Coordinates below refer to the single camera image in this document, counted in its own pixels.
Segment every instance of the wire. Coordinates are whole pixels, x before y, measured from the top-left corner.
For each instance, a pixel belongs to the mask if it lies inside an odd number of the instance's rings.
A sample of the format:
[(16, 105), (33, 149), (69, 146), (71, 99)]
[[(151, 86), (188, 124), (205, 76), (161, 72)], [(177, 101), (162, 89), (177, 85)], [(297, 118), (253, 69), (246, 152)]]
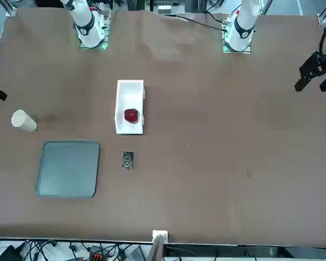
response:
[(252, 258), (255, 258), (255, 261), (257, 261), (256, 256), (252, 256), (252, 255), (250, 255), (250, 254), (248, 253), (248, 251), (244, 250), (244, 254), (245, 254), (246, 257), (252, 257)]
[(223, 2), (224, 0), (218, 0), (216, 1), (211, 7), (209, 7), (205, 12), (208, 12), (211, 8), (213, 8), (215, 5), (217, 5), (219, 2)]
[(208, 15), (210, 15), (210, 16), (212, 17), (212, 19), (214, 19), (216, 22), (219, 22), (219, 23), (222, 23), (222, 24), (223, 24), (223, 21), (220, 20), (220, 19), (217, 19), (217, 18), (215, 17), (215, 15), (213, 15), (211, 12), (207, 11), (207, 12), (205, 12), (205, 13), (208, 14)]
[(101, 248), (101, 250), (102, 250), (102, 257), (103, 257), (103, 256), (104, 256), (103, 246), (102, 246), (102, 243), (101, 243), (101, 242), (100, 242), (99, 244), (100, 244), (100, 248)]
[(30, 261), (33, 261), (33, 260), (32, 260), (32, 245), (33, 245), (33, 242), (30, 243), (30, 249), (29, 249), (29, 257), (30, 257)]
[(233, 14), (239, 7), (241, 6), (241, 4), (240, 5), (238, 5), (237, 6), (237, 8), (236, 9), (234, 9), (233, 11), (232, 11), (232, 13), (231, 14)]
[(184, 251), (184, 252), (189, 253), (190, 255), (192, 255), (194, 257), (197, 257), (198, 256), (197, 254), (195, 254), (192, 251), (187, 250), (187, 249), (183, 249), (183, 248), (179, 248), (179, 247), (173, 247), (173, 246), (166, 246), (166, 248), (172, 249), (172, 250)]
[(190, 22), (193, 22), (193, 23), (200, 24), (201, 26), (205, 26), (205, 27), (208, 27), (208, 28), (211, 28), (211, 29), (219, 30), (219, 31), (222, 31), (222, 32), (225, 32), (225, 33), (227, 32), (226, 29), (217, 28), (217, 27), (214, 27), (214, 26), (208, 26), (208, 25), (205, 24), (205, 23), (200, 23), (200, 22), (197, 22), (197, 21), (195, 21), (195, 20), (193, 20), (193, 19), (189, 19), (189, 18), (187, 18), (187, 17), (182, 17), (182, 16), (176, 16), (176, 17), (178, 17), (178, 18), (182, 18), (182, 19), (185, 19), (185, 20), (190, 21)]
[(133, 244), (130, 244), (130, 245), (126, 246), (124, 249), (121, 249), (121, 250), (125, 251), (125, 250), (127, 250), (128, 248), (130, 248), (132, 245), (133, 245)]
[[(30, 257), (30, 260), (33, 260), (33, 259), (32, 259), (32, 250), (33, 250), (34, 248), (36, 248), (36, 245), (35, 245), (35, 246), (32, 246), (34, 242), (35, 242), (35, 241), (30, 240), (30, 249), (29, 249), (28, 253), (24, 256), (23, 261), (25, 261), (25, 260), (27, 259), (28, 255), (29, 255), (29, 257)], [(44, 246), (46, 246), (47, 244), (50, 244), (51, 242), (53, 242), (53, 240), (48, 240), (48, 241), (46, 241), (46, 242), (43, 242), (43, 243), (41, 243), (41, 247), (44, 247)]]
[(39, 256), (39, 253), (42, 254), (43, 258), (45, 259), (45, 261), (48, 261), (47, 257), (45, 256), (45, 253), (43, 251), (43, 247), (46, 246), (47, 244), (45, 243), (44, 245), (43, 242), (39, 242), (39, 243), (36, 243), (34, 242), (35, 246), (37, 247), (38, 251), (37, 251), (37, 256)]
[(91, 248), (90, 247), (86, 247), (85, 244), (83, 244), (82, 242), (80, 242), (81, 245), (88, 251), (88, 252), (91, 252)]

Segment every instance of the white cup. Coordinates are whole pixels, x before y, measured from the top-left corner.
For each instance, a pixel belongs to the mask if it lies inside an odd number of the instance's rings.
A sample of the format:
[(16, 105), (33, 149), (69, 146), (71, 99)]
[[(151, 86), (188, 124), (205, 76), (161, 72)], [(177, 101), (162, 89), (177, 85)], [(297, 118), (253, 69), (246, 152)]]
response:
[(13, 113), (11, 118), (12, 125), (29, 132), (36, 130), (36, 122), (29, 117), (24, 110), (18, 110)]

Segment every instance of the brown table surface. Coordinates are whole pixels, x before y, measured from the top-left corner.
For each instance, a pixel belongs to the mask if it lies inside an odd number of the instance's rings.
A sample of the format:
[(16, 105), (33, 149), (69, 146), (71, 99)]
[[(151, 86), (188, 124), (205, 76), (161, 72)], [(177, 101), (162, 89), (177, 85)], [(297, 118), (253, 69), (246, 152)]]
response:
[[(164, 229), (179, 243), (326, 246), (326, 93), (321, 79), (293, 88), (322, 33), (316, 17), (259, 17), (251, 55), (146, 12), (117, 13), (109, 48), (80, 51), (72, 24), (59, 9), (6, 22), (0, 236), (150, 241)], [(144, 80), (145, 136), (116, 135), (118, 79)], [(18, 109), (37, 132), (12, 127)], [(35, 196), (42, 145), (59, 139), (100, 142), (94, 198)]]

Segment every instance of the cable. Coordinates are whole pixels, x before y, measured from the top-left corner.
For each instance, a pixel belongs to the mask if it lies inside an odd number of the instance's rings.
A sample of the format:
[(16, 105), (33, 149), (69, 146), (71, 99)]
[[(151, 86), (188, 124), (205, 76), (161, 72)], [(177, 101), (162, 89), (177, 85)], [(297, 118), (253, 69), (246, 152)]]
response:
[(190, 255), (192, 255), (192, 256), (194, 256), (194, 257), (198, 257), (197, 254), (195, 254), (195, 253), (193, 253), (192, 251), (187, 250), (187, 249), (183, 249), (183, 248), (179, 248), (179, 247), (173, 247), (173, 246), (166, 246), (166, 248), (168, 248), (168, 249), (172, 249), (172, 250), (184, 251), (184, 252), (189, 253)]
[(35, 246), (37, 247), (38, 251), (36, 252), (37, 253), (37, 257), (39, 257), (39, 254), (41, 253), (43, 258), (45, 259), (45, 261), (48, 261), (47, 257), (45, 256), (45, 253), (43, 251), (43, 247), (46, 246), (47, 244), (45, 243), (44, 245), (43, 242), (34, 242)]
[(29, 257), (30, 257), (30, 261), (33, 261), (32, 260), (32, 245), (33, 245), (33, 242), (30, 243), (30, 249), (29, 249)]
[[(41, 247), (44, 247), (44, 246), (46, 246), (47, 244), (53, 244), (53, 241), (54, 241), (54, 240), (48, 240), (48, 241), (46, 241), (46, 242), (44, 242), (44, 243), (41, 243)], [(24, 256), (23, 261), (25, 261), (25, 260), (27, 259), (28, 255), (30, 255), (30, 260), (33, 260), (33, 259), (32, 259), (32, 250), (33, 250), (34, 248), (36, 248), (36, 246), (32, 246), (34, 242), (35, 242), (35, 241), (30, 240), (30, 249), (29, 249), (28, 253)]]
[(195, 20), (193, 20), (193, 19), (189, 19), (189, 18), (187, 18), (187, 17), (182, 17), (182, 16), (176, 16), (176, 17), (178, 17), (178, 18), (182, 18), (182, 19), (185, 19), (185, 20), (190, 21), (190, 22), (193, 22), (193, 23), (200, 24), (201, 26), (205, 26), (205, 27), (208, 27), (208, 28), (211, 28), (211, 29), (219, 30), (219, 31), (222, 31), (222, 32), (225, 32), (225, 33), (227, 32), (226, 29), (217, 28), (217, 27), (214, 27), (214, 26), (208, 26), (208, 25), (205, 24), (205, 23), (200, 23), (200, 22), (197, 22), (197, 21), (195, 21)]
[(220, 20), (220, 19), (217, 19), (217, 18), (215, 17), (215, 15), (213, 15), (211, 12), (207, 11), (207, 12), (205, 12), (205, 13), (206, 13), (207, 15), (210, 15), (210, 16), (212, 17), (212, 19), (214, 19), (216, 22), (219, 22), (219, 23), (223, 24), (223, 21)]
[(234, 9), (233, 11), (232, 11), (232, 13), (231, 14), (233, 14), (239, 7), (241, 6), (241, 4), (240, 5), (238, 5), (237, 6), (237, 8), (236, 9)]
[(71, 252), (72, 252), (72, 254), (73, 254), (75, 260), (78, 260), (78, 258), (77, 258), (76, 255), (75, 255), (75, 252), (76, 252), (77, 248), (76, 248), (75, 245), (72, 245), (72, 244), (71, 244), (71, 241), (69, 241), (69, 249), (71, 250)]
[(133, 245), (133, 244), (130, 244), (130, 245), (126, 246), (124, 249), (121, 249), (121, 250), (125, 251), (125, 250), (127, 250), (129, 247), (131, 247), (132, 245)]
[(91, 248), (90, 247), (86, 247), (85, 244), (83, 244), (82, 242), (80, 242), (81, 245), (88, 251), (88, 252), (91, 252)]
[(99, 244), (100, 244), (100, 248), (102, 250), (102, 257), (103, 257), (104, 256), (104, 250), (103, 250), (103, 247), (102, 247), (102, 243), (100, 242)]
[(211, 7), (209, 7), (205, 12), (208, 12), (211, 8), (213, 8), (215, 5), (217, 5), (219, 2), (223, 2), (224, 0), (218, 0), (216, 1)]
[(255, 261), (257, 261), (256, 256), (251, 256), (251, 255), (248, 253), (248, 251), (244, 250), (244, 254), (245, 254), (246, 257), (252, 257), (252, 258), (255, 258)]

